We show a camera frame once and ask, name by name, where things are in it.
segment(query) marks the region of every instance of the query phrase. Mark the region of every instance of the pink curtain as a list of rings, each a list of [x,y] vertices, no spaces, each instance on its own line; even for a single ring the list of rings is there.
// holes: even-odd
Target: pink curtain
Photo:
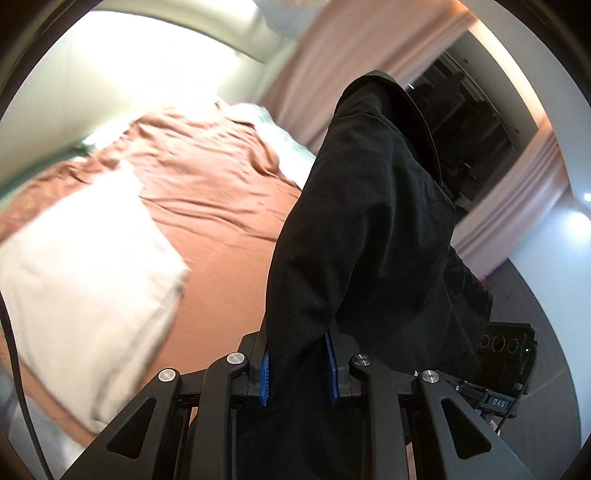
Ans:
[[[351,81],[382,70],[412,83],[475,21],[457,0],[332,0],[262,104],[317,153]]]
[[[478,278],[502,264],[560,198],[569,178],[548,119],[515,165],[456,226],[452,245]]]

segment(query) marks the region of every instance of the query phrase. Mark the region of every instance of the pillow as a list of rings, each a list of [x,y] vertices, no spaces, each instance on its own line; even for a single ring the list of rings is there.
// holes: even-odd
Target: pillow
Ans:
[[[188,272],[124,164],[0,246],[0,290],[22,360],[94,433],[135,393]]]
[[[316,157],[296,142],[289,133],[278,127],[269,112],[252,103],[239,103],[229,108],[233,117],[252,123],[260,137],[279,156],[279,169],[288,179],[303,189]]]

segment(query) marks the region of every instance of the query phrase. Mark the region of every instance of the floor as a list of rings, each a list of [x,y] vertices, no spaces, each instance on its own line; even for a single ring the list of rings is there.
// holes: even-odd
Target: floor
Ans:
[[[53,421],[45,415],[37,404],[27,398],[35,431],[41,448],[54,477],[59,479],[68,467],[83,452],[83,448],[65,435]],[[41,468],[33,443],[18,405],[12,377],[0,366],[0,428],[11,441],[14,449],[35,478],[47,477]]]
[[[569,366],[535,295],[507,260],[488,279],[491,321],[530,323],[539,343],[530,393],[501,438],[537,480],[558,480],[581,448],[579,408]]]

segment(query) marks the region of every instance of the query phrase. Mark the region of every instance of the black cloth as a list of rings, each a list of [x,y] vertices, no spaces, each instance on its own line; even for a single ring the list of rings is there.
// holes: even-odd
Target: black cloth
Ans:
[[[336,319],[363,353],[413,373],[478,371],[491,297],[450,247],[423,117],[381,72],[343,93],[267,283],[268,407],[241,414],[242,479],[356,479],[358,411],[331,408],[322,337]]]

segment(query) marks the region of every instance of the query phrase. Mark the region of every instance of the silver bolt head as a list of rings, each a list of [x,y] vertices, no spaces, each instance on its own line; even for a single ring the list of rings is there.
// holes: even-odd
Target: silver bolt head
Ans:
[[[358,353],[353,357],[353,362],[360,367],[367,367],[371,364],[371,357],[365,353]]]
[[[439,382],[439,374],[435,370],[425,370],[421,374],[421,378],[428,383]]]
[[[240,352],[234,352],[230,353],[230,355],[226,357],[226,360],[229,364],[240,365],[245,360],[245,357]]]
[[[176,376],[177,373],[172,368],[165,368],[158,374],[158,380],[161,382],[170,382]]]

